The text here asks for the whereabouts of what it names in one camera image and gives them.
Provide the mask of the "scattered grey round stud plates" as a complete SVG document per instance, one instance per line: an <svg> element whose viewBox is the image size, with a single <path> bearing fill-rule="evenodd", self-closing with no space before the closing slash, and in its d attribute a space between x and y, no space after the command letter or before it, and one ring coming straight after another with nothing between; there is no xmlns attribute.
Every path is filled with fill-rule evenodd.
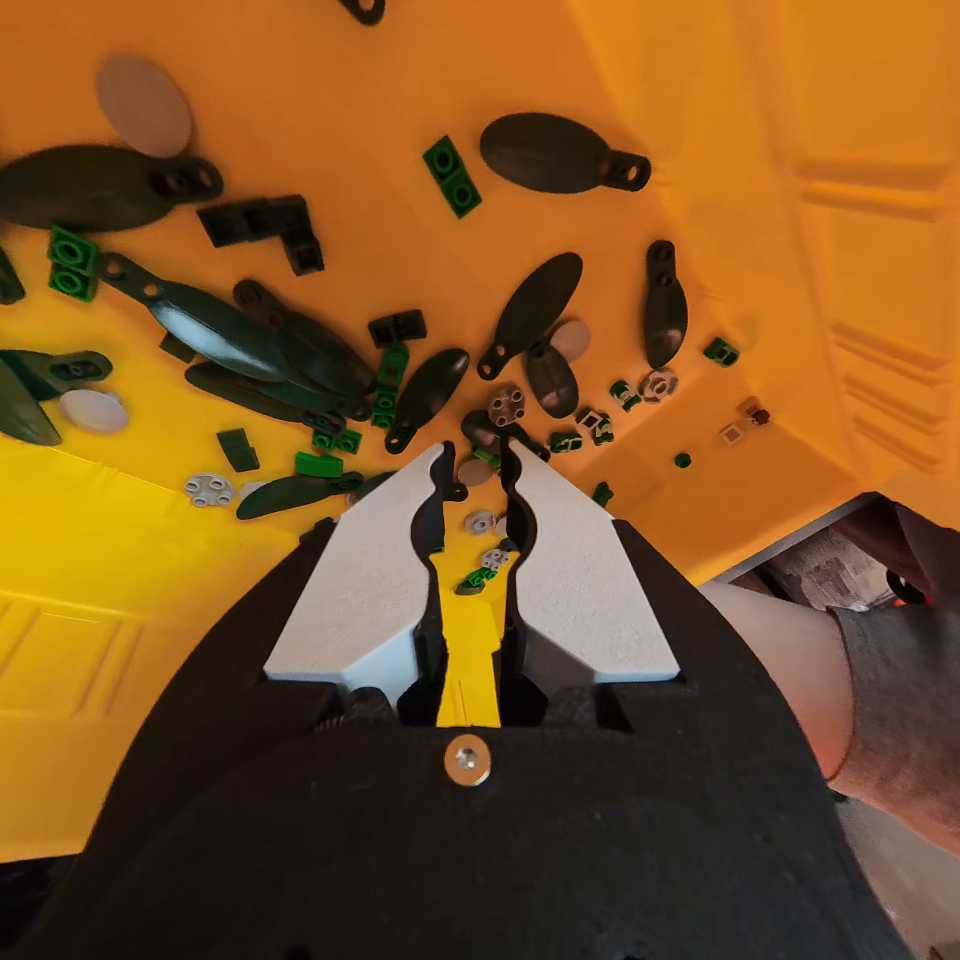
<svg viewBox="0 0 960 960"><path fill-rule="evenodd" d="M185 378L194 387L222 400L244 406L254 413L310 427L313 445L319 451L313 454L326 452L337 457L340 457L341 453L353 455L358 453L362 446L361 434L344 426L344 416L339 407L336 410L327 409L333 402L336 402L334 406L346 402L339 394L321 395L318 390L305 387L300 382L262 383L210 362L189 366ZM301 407L283 402L278 395L274 396L279 392L275 388L281 387L291 388L296 394L295 399L306 398L312 406ZM471 456L461 464L460 472L454 480L448 483L444 499L462 502L468 498L470 487L483 485L491 478L499 477L500 467L494 469L472 453L472 448L476 447L498 455L501 460L498 453L501 440L495 426L501 428L505 434L512 431L511 436L515 434L515 438L524 443L529 441L530 449L544 460L549 459L548 453L570 453L583 446L586 435L574 430L554 432L550 437L549 451L538 447L532 438L523 433L516 419L507 422L504 415L507 413L508 401L522 402L522 390L514 390L512 387L500 390L491 402L489 415L485 411L472 411L463 420L462 429L471 443ZM597 445L612 441L615 435L609 418L604 417L590 436ZM347 470L343 466L343 474L339 479L314 478L294 472L275 481L250 482L242 487L237 497L242 503L244 498L253 496L254 502L249 509L237 506L236 517L238 520L258 519L339 496L343 496L344 504L349 507L371 494L396 473L397 471L388 470L366 476L360 471ZM189 477L184 491L192 504L199 508L227 506L234 499L232 483L214 473L198 473Z"/></svg>

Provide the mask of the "dark green slope piece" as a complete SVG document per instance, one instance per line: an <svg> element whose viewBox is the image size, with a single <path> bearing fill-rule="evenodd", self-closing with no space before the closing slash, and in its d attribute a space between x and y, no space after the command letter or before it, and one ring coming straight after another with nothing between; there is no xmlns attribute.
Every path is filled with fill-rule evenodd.
<svg viewBox="0 0 960 960"><path fill-rule="evenodd" d="M251 444L245 429L231 428L218 431L216 440L235 474L247 474L260 469L258 452Z"/></svg>

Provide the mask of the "black two-stud plate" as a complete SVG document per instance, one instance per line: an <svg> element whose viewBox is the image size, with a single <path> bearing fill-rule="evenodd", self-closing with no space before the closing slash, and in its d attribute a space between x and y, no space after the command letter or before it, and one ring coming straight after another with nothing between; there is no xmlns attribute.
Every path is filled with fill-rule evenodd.
<svg viewBox="0 0 960 960"><path fill-rule="evenodd" d="M420 309L408 309L372 319L367 330L378 350L409 341L423 340L427 336L426 319Z"/></svg>

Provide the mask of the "pile of dark green leaves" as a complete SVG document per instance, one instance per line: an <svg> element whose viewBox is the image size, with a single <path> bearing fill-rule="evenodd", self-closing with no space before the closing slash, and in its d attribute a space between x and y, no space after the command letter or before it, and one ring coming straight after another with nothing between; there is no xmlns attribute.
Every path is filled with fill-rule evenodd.
<svg viewBox="0 0 960 960"><path fill-rule="evenodd" d="M343 2L349 26L332 2L2 2L2 227L14 239L47 245L49 285L83 303L82 322L65 324L84 351L45 353L19 348L38 330L56 333L44 318L25 332L2 329L2 539L15 540L14 517L37 501L30 536L53 539L55 510L66 510L79 484L66 476L87 467L75 440L84 434L110 456L142 445L155 474L186 472L201 435L218 425L251 426L261 453L267 439L288 443L292 431L312 430L247 410L191 385L187 366L160 348L167 333L148 309L102 281L99 254L115 253L163 280L189 284L234 306L234 285L261 282L278 299L316 319L348 342L374 372L381 350L368 330L376 318L419 309L427 336L408 342L411 375L444 349L468 352L464 377L450 401L399 455L385 449L387 431L371 427L380 457L408 461L432 421L445 431L460 423L460 407L489 412L487 394L503 390L477 361L494 342L511 296L551 258L582 258L583 279L598 278L599 260L567 228L547 229L535 252L532 231L542 215L522 212L518 199L575 197L598 190L641 191L650 160L616 150L600 131L568 111L518 108L510 98L481 97L489 78L513 80L500 55L522 39L519 15L530 15L531 38L520 66L559 53L554 9L507 2L493 18L494 37L476 32L477 16L496 16L496 2L428 2L402 6L379 25L385 2ZM413 21L403 17L412 15ZM129 150L102 112L95 79L110 55L132 55L163 71L191 114L183 151L222 178L216 198L160 201L148 194L139 225L109 231L78 221L83 174L68 173L77 148ZM479 194L458 216L426 163L448 139ZM305 198L325 269L294 274L282 242L212 246L197 211L215 205L300 195ZM562 309L545 337L560 323ZM567 348L553 342L567 354ZM554 432L584 432L579 408L594 399L582 374L570 369L579 402L554 418Z"/></svg>

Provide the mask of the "grey shorts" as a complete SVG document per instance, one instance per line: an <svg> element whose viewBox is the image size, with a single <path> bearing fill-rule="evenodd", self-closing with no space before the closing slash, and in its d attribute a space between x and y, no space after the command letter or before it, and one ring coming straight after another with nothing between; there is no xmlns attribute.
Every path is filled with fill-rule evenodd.
<svg viewBox="0 0 960 960"><path fill-rule="evenodd" d="M958 856L957 604L834 607L853 713L830 784Z"/></svg>

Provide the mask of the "yellow plastic bin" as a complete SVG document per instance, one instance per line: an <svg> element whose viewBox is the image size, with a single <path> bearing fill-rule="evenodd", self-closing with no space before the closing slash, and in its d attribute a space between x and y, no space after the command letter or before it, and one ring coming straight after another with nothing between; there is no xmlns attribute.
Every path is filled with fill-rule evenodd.
<svg viewBox="0 0 960 960"><path fill-rule="evenodd" d="M535 2L481 97L557 107L646 157L635 194L519 198L599 260L567 315L574 366L615 439L570 479L702 583L861 493L958 528L958 2ZM27 295L21 350L85 348L84 304L49 287L46 248L2 226ZM768 425L738 405L757 398ZM239 521L198 509L192 474L242 485L213 435L186 471L134 442L88 466L31 536L2 538L2 861L77 854L162 689L207 630L343 498ZM728 424L746 427L726 445ZM674 456L687 452L687 469ZM568 471L558 471L569 478Z"/></svg>

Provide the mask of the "scattered light grey round tiles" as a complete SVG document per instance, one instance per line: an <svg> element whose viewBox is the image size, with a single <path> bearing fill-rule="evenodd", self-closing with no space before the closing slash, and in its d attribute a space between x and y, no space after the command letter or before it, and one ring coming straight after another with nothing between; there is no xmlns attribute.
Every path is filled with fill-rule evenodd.
<svg viewBox="0 0 960 960"><path fill-rule="evenodd" d="M98 103L114 131L132 148L78 147L68 173L83 174L84 207L78 225L108 232L153 222L148 194L161 200L215 199L222 177L184 150L193 130L191 113L173 81L142 56L111 54L95 78ZM443 195L458 216L479 203L473 182L449 138L424 155ZM469 366L464 349L445 348L403 378L408 342L381 351L377 371L353 347L316 318L277 298L253 278L238 281L234 305L189 284L163 279L119 253L98 254L98 276L141 306L166 330L196 351L194 365L210 362L262 383L299 382L323 394L345 398L336 406L346 420L370 422L387 431L385 450L402 454L417 432L449 403ZM493 380L508 361L524 354L531 397L554 419L572 415L579 402L568 355L546 337L567 306L583 270L575 253L559 254L536 268L510 297L493 343L477 361L480 378ZM283 402L312 406L291 388L274 388ZM507 401L509 424L523 416L523 400Z"/></svg>

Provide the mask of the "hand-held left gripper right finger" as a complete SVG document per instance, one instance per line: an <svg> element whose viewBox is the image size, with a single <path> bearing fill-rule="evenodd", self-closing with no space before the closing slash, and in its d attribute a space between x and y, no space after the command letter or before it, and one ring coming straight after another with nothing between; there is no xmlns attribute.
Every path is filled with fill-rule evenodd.
<svg viewBox="0 0 960 960"><path fill-rule="evenodd" d="M681 667L615 519L516 438L501 442L510 566L497 705L538 726L570 689L672 682Z"/></svg>

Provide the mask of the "black angled bracket piece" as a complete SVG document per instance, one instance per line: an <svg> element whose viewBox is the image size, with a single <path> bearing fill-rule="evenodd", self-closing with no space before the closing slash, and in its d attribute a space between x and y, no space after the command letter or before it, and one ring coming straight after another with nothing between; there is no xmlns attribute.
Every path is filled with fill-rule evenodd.
<svg viewBox="0 0 960 960"><path fill-rule="evenodd" d="M197 215L215 249L276 238L295 276L326 269L306 199L301 195L225 203L201 208Z"/></svg>

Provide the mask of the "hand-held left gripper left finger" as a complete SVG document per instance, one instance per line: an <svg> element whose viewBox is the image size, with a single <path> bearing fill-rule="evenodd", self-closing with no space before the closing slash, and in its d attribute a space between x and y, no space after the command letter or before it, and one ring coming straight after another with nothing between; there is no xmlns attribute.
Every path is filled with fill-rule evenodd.
<svg viewBox="0 0 960 960"><path fill-rule="evenodd" d="M447 678L438 572L455 448L438 442L348 508L264 664L273 681L377 689L434 727Z"/></svg>

